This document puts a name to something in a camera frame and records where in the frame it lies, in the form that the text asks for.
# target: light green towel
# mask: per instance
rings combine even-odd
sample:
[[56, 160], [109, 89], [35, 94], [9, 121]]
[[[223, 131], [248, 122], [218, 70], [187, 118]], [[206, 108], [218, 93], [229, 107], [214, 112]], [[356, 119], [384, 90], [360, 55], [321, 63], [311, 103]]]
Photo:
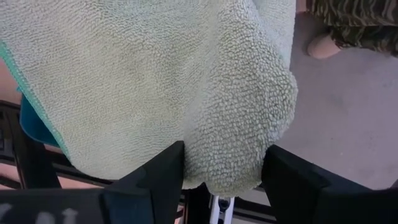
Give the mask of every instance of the light green towel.
[[294, 117], [295, 1], [0, 1], [1, 57], [82, 172], [118, 179], [177, 140], [184, 187], [260, 181]]

